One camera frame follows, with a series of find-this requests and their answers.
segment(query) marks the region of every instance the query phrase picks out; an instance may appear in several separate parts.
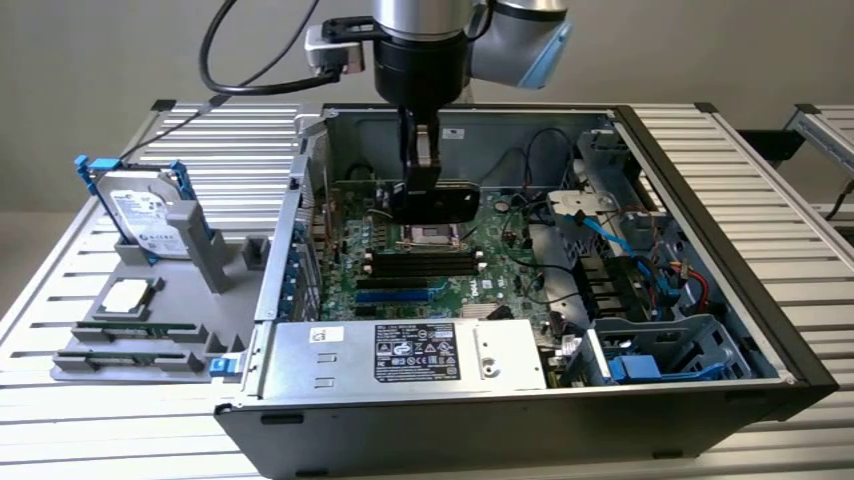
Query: blue ram slot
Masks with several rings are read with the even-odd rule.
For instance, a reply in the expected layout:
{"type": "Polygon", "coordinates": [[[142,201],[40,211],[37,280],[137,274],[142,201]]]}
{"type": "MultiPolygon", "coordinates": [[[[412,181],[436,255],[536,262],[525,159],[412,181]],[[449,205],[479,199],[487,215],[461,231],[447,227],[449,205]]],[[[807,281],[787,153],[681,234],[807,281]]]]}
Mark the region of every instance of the blue ram slot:
{"type": "Polygon", "coordinates": [[[356,293],[356,303],[408,303],[428,301],[429,290],[389,290],[356,293]]]}

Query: small chip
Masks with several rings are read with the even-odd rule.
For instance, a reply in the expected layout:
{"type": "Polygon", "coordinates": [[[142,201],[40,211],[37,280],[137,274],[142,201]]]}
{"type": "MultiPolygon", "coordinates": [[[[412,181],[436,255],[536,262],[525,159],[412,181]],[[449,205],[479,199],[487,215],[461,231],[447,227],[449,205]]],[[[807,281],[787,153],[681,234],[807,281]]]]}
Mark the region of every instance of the small chip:
{"type": "Polygon", "coordinates": [[[376,306],[373,305],[360,305],[353,308],[353,314],[356,317],[375,317],[376,316],[376,306]]]}
{"type": "Polygon", "coordinates": [[[118,280],[109,287],[109,292],[104,297],[101,306],[108,313],[129,313],[136,309],[150,286],[145,280],[124,279],[118,280]]]}

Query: sticker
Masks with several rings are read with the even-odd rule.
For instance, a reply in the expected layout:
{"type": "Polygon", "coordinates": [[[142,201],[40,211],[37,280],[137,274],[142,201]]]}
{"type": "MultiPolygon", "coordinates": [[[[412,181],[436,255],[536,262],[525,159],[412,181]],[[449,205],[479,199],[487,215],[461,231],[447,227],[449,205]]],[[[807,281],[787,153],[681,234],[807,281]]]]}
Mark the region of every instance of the sticker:
{"type": "Polygon", "coordinates": [[[342,342],[344,327],[312,327],[308,331],[308,343],[342,342]]]}
{"type": "Polygon", "coordinates": [[[441,139],[443,140],[463,140],[465,138],[465,129],[463,128],[443,128],[441,139]]]}
{"type": "Polygon", "coordinates": [[[113,190],[109,196],[138,246],[154,255],[185,256],[186,247],[177,229],[165,222],[162,198],[150,192],[133,190],[113,190]]]}
{"type": "Polygon", "coordinates": [[[373,378],[380,383],[460,379],[452,323],[376,325],[373,340],[373,378]]]}

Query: black cable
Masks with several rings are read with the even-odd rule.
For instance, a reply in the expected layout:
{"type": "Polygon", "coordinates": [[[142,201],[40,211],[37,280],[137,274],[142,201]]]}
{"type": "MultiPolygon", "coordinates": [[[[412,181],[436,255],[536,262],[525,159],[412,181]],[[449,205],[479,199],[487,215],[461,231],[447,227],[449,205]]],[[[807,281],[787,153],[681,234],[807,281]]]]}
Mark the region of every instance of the black cable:
{"type": "MultiPolygon", "coordinates": [[[[216,32],[218,31],[218,27],[228,16],[228,12],[232,7],[237,3],[237,0],[225,0],[222,2],[222,6],[220,7],[216,15],[213,16],[213,20],[210,21],[210,25],[208,27],[208,31],[204,34],[204,39],[201,40],[201,48],[198,49],[198,75],[201,76],[201,81],[204,85],[216,93],[230,96],[266,96],[266,95],[284,95],[288,93],[298,92],[302,90],[308,90],[310,88],[320,87],[322,85],[328,85],[330,83],[336,83],[340,80],[341,71],[340,69],[329,70],[322,72],[320,75],[312,78],[305,78],[301,80],[296,80],[293,82],[276,83],[272,85],[256,85],[256,86],[245,86],[245,85],[225,85],[213,80],[210,77],[210,46],[213,44],[213,39],[216,38],[216,32]]],[[[302,24],[300,25],[300,32],[304,28],[304,25],[308,23],[309,15],[302,18],[302,24]]]]}
{"type": "Polygon", "coordinates": [[[531,137],[531,140],[528,141],[528,145],[524,148],[524,181],[528,185],[533,182],[533,172],[531,170],[531,150],[533,149],[533,144],[536,143],[536,139],[540,137],[540,135],[548,132],[556,133],[560,136],[560,138],[563,138],[563,141],[565,143],[565,148],[567,148],[565,163],[571,164],[575,160],[575,152],[573,152],[575,145],[572,144],[572,140],[569,140],[569,137],[567,136],[565,132],[555,127],[543,128],[539,132],[533,134],[533,136],[531,137]]]}
{"type": "MultiPolygon", "coordinates": [[[[269,62],[266,62],[266,65],[264,65],[264,67],[257,72],[254,72],[249,76],[249,78],[246,78],[242,82],[240,82],[240,86],[246,86],[254,80],[257,80],[264,75],[266,75],[266,72],[269,72],[272,67],[274,67],[278,64],[281,59],[290,52],[290,49],[293,48],[293,45],[296,44],[296,41],[298,40],[298,37],[302,34],[302,30],[305,30],[305,25],[308,24],[308,21],[310,20],[310,17],[312,17],[312,15],[314,13],[314,10],[317,9],[317,4],[318,3],[320,3],[320,0],[312,0],[310,5],[308,6],[308,11],[305,12],[305,16],[302,17],[302,20],[298,23],[298,28],[293,32],[293,35],[290,35],[290,38],[288,39],[288,41],[286,41],[286,43],[284,45],[284,48],[281,49],[278,54],[273,57],[273,59],[269,62]]],[[[208,99],[205,105],[201,108],[198,108],[198,110],[196,110],[196,113],[193,113],[189,117],[186,117],[186,119],[181,123],[178,123],[173,127],[169,127],[166,130],[164,130],[161,133],[158,133],[157,135],[150,137],[148,140],[140,141],[136,145],[133,145],[121,154],[118,159],[120,160],[126,159],[133,154],[133,152],[136,152],[140,148],[146,147],[148,145],[154,143],[157,140],[160,140],[162,137],[165,137],[169,134],[172,134],[176,130],[180,130],[181,128],[184,128],[186,125],[189,125],[189,123],[193,120],[196,120],[197,118],[200,118],[204,115],[206,115],[210,112],[210,110],[213,110],[214,108],[221,107],[228,100],[230,100],[230,95],[214,95],[213,97],[210,97],[208,99]]]]}
{"type": "Polygon", "coordinates": [[[495,4],[497,0],[485,0],[485,18],[483,20],[483,27],[480,28],[480,32],[475,34],[473,37],[468,37],[468,42],[476,42],[483,38],[483,35],[489,31],[489,27],[492,26],[492,17],[495,16],[495,4]]]}
{"type": "Polygon", "coordinates": [[[830,221],[832,220],[832,217],[836,216],[836,213],[839,213],[839,209],[842,208],[842,203],[844,203],[844,198],[851,194],[851,192],[854,192],[854,180],[848,182],[848,184],[844,186],[844,189],[839,193],[839,196],[836,197],[836,203],[832,204],[832,209],[824,216],[824,220],[830,221]]]}
{"type": "Polygon", "coordinates": [[[465,240],[468,237],[471,237],[471,235],[477,231],[477,229],[480,228],[480,224],[475,225],[471,230],[468,230],[468,233],[465,235],[463,235],[461,237],[459,237],[459,241],[461,242],[463,240],[465,240]]]}
{"type": "Polygon", "coordinates": [[[492,165],[489,170],[483,174],[483,176],[477,179],[477,181],[475,183],[483,183],[485,181],[485,179],[492,176],[492,174],[497,170],[497,167],[500,167],[501,164],[504,163],[504,160],[507,160],[507,157],[509,156],[511,152],[519,152],[519,155],[521,155],[521,158],[525,160],[525,164],[527,164],[527,158],[524,156],[524,150],[521,150],[519,147],[509,147],[507,150],[504,150],[504,153],[501,153],[500,158],[497,159],[497,161],[495,162],[495,164],[492,165]]]}
{"type": "Polygon", "coordinates": [[[557,303],[561,302],[563,300],[572,298],[572,297],[577,297],[580,295],[580,292],[575,292],[575,293],[569,293],[568,295],[561,296],[560,298],[556,298],[553,300],[536,300],[533,297],[531,297],[531,289],[533,287],[533,283],[536,282],[536,280],[532,280],[528,283],[528,286],[524,288],[524,298],[527,298],[531,303],[535,303],[536,305],[551,305],[552,303],[557,303]]]}
{"type": "MultiPolygon", "coordinates": [[[[507,233],[507,226],[509,225],[509,221],[512,220],[512,217],[516,215],[516,213],[519,213],[521,210],[524,210],[525,208],[533,208],[535,206],[547,203],[545,200],[540,201],[540,202],[533,202],[529,203],[528,205],[523,205],[520,207],[517,207],[512,212],[509,212],[507,214],[507,220],[504,220],[504,225],[501,226],[501,235],[500,238],[504,238],[504,233],[507,233]]],[[[549,264],[543,264],[543,263],[531,263],[531,262],[525,262],[524,260],[515,258],[512,256],[512,254],[507,251],[507,247],[504,245],[504,243],[501,242],[501,247],[504,248],[504,255],[507,255],[507,258],[516,264],[521,265],[523,267],[528,267],[528,268],[553,268],[555,270],[560,270],[561,272],[565,272],[568,275],[572,275],[572,270],[569,270],[568,268],[565,268],[563,265],[549,265],[549,264]]]]}

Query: motherboard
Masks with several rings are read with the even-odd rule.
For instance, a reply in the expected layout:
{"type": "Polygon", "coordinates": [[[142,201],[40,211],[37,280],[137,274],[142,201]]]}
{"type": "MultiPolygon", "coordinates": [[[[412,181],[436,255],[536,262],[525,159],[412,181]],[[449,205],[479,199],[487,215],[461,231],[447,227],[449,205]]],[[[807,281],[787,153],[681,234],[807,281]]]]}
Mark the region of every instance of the motherboard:
{"type": "Polygon", "coordinates": [[[408,318],[527,318],[539,326],[548,306],[527,222],[511,216],[515,192],[483,192],[464,224],[399,225],[383,210],[383,186],[338,182],[332,189],[337,238],[320,266],[322,317],[333,321],[408,318]]]}

